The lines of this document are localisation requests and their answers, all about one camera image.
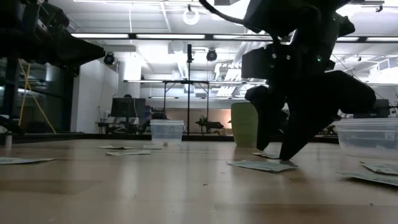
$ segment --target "yellow cable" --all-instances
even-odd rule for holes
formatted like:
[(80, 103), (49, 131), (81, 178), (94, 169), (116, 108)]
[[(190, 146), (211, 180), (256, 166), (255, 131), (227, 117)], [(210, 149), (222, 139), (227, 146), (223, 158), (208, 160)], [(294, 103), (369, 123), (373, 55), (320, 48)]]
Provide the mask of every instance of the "yellow cable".
[[(28, 66), (28, 68), (27, 68), (27, 76), (28, 76), (28, 77), (29, 77), (29, 74), (30, 74), (30, 66), (31, 66), (31, 64), (29, 64), (29, 66)], [(22, 99), (21, 113), (19, 114), (18, 126), (21, 125), (21, 123), (22, 123), (22, 115), (24, 114), (24, 107), (25, 107), (25, 99), (26, 99), (27, 84), (28, 84), (28, 81), (27, 81), (27, 79), (25, 79), (24, 97), (23, 97), (23, 99)]]
[[(24, 74), (24, 76), (25, 76), (25, 80), (27, 81), (28, 76), (27, 76), (26, 73), (25, 73), (24, 67), (22, 66), (22, 61), (21, 61), (20, 59), (19, 59), (19, 66), (21, 66), (22, 72), (23, 72), (23, 74)], [(28, 86), (29, 90), (32, 91), (32, 88), (30, 87), (29, 82), (25, 82), (25, 84), (26, 84), (26, 83), (27, 83), (27, 86)], [(44, 116), (46, 122), (50, 125), (50, 127), (51, 127), (52, 131), (54, 132), (54, 134), (56, 134), (57, 132), (55, 131), (54, 127), (51, 125), (49, 119), (48, 119), (47, 116), (45, 115), (45, 113), (44, 113), (44, 111), (42, 110), (42, 108), (40, 107), (39, 102), (36, 100), (36, 97), (35, 97), (35, 95), (33, 94), (33, 92), (32, 92), (32, 96), (33, 96), (33, 99), (35, 100), (37, 106), (39, 107), (40, 112), (42, 112), (42, 114), (43, 114), (43, 116)]]

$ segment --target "clear plastic bin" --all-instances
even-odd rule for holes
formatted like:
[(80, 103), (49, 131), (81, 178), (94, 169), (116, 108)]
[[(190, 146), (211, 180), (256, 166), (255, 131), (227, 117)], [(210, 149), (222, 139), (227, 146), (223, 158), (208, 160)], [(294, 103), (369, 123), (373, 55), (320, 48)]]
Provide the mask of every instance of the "clear plastic bin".
[(398, 118), (346, 119), (334, 124), (346, 154), (398, 158)]
[(183, 127), (183, 121), (153, 119), (150, 121), (152, 142), (158, 146), (180, 145)]

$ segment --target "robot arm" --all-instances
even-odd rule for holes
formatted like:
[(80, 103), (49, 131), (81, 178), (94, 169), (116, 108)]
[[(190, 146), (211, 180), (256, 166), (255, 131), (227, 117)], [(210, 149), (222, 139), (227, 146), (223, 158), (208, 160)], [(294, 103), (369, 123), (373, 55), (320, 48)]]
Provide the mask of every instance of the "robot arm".
[[(268, 137), (280, 128), (285, 102), (290, 116), (280, 151), (282, 160), (291, 159), (332, 123), (338, 110), (352, 113), (373, 107), (376, 97), (372, 88), (342, 71), (325, 73), (334, 68), (329, 58), (337, 38), (355, 31), (347, 17), (336, 13), (349, 0), (251, 0), (244, 19), (226, 16), (206, 0), (199, 1), (227, 21), (254, 32), (264, 30), (274, 41), (265, 49), (243, 55), (242, 61), (243, 78), (263, 78), (269, 84), (268, 88), (254, 87), (245, 96), (258, 113), (259, 150), (268, 146)], [(290, 45), (282, 45), (279, 37), (294, 30)]]

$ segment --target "paper card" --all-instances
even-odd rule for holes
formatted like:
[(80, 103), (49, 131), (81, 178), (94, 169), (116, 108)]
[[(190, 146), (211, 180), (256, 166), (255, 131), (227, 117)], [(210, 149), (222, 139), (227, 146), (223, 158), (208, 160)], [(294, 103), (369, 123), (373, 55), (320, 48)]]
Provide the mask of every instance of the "paper card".
[(267, 172), (278, 173), (283, 170), (294, 169), (297, 166), (290, 166), (287, 164), (279, 164), (276, 162), (259, 162), (259, 161), (239, 161), (229, 162), (228, 165), (243, 167), (248, 169), (263, 170)]
[(254, 152), (252, 154), (256, 156), (262, 156), (268, 159), (279, 159), (279, 154), (273, 154), (269, 152)]
[(369, 180), (373, 182), (378, 182), (382, 184), (389, 184), (398, 186), (398, 177), (393, 177), (389, 175), (373, 174), (370, 172), (356, 172), (356, 171), (336, 171), (339, 174), (346, 175), (348, 177)]
[(134, 156), (134, 155), (148, 155), (150, 154), (149, 150), (126, 150), (123, 152), (107, 152), (107, 155), (110, 156)]
[(21, 159), (21, 158), (12, 158), (12, 157), (0, 157), (0, 165), (6, 164), (27, 164), (34, 162), (47, 162), (52, 161), (54, 159)]
[(148, 146), (144, 146), (144, 149), (161, 150), (161, 149), (163, 149), (163, 147), (162, 146), (156, 146), (156, 145), (148, 145)]
[(134, 149), (134, 147), (124, 146), (98, 146), (100, 149)]
[(373, 172), (383, 174), (398, 175), (398, 164), (388, 164), (383, 162), (362, 162), (362, 165)]

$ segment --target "desk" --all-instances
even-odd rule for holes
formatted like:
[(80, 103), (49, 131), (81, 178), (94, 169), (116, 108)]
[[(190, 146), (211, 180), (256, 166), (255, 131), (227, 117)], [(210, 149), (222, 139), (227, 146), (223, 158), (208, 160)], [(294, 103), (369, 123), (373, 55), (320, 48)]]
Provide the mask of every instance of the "desk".
[[(109, 128), (110, 125), (118, 125), (119, 126), (118, 128), (125, 127), (125, 123), (123, 123), (123, 122), (119, 122), (119, 123), (101, 123), (101, 122), (96, 122), (96, 124), (99, 127), (99, 131), (98, 131), (99, 134), (103, 134), (104, 133), (103, 128), (105, 129), (105, 134), (109, 134), (111, 132), (110, 128)], [(138, 125), (136, 125), (136, 124), (130, 124), (130, 125), (134, 126), (135, 128), (138, 128)]]
[(109, 134), (109, 126), (110, 125), (123, 125), (122, 123), (104, 123), (104, 122), (96, 122), (96, 124), (99, 127), (99, 130), (98, 130), (99, 134), (104, 133), (103, 128), (105, 129), (105, 134)]
[[(183, 142), (151, 155), (105, 156), (97, 146), (141, 148), (150, 141), (76, 140), (15, 144), (14, 157), (54, 157), (1, 166), (2, 223), (61, 224), (393, 224), (397, 189), (347, 179), (365, 170), (339, 145), (310, 143), (297, 170), (271, 174), (227, 166), (266, 161), (233, 142)], [(270, 151), (280, 143), (271, 143)]]

